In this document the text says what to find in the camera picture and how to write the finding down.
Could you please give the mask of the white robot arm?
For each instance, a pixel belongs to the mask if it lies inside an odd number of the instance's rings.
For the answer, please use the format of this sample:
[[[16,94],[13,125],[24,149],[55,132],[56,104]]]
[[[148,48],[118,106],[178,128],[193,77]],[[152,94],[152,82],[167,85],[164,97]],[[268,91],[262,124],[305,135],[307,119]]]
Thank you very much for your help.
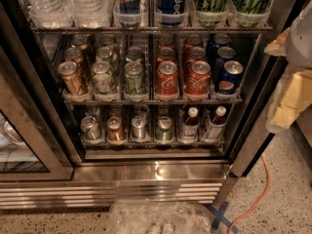
[[[278,134],[312,104],[312,1],[264,53],[285,57],[288,62],[274,90],[265,124],[269,133]]]

